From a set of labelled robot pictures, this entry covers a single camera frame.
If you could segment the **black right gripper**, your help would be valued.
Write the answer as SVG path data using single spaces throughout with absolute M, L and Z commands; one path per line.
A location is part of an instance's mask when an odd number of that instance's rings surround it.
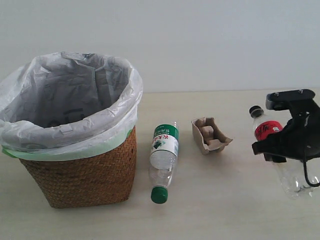
M 266 96 L 268 110 L 289 111 L 291 119 L 279 133 L 254 142 L 254 155 L 266 155 L 266 161 L 284 163 L 288 158 L 315 159 L 320 156 L 320 107 L 310 89 L 278 91 Z

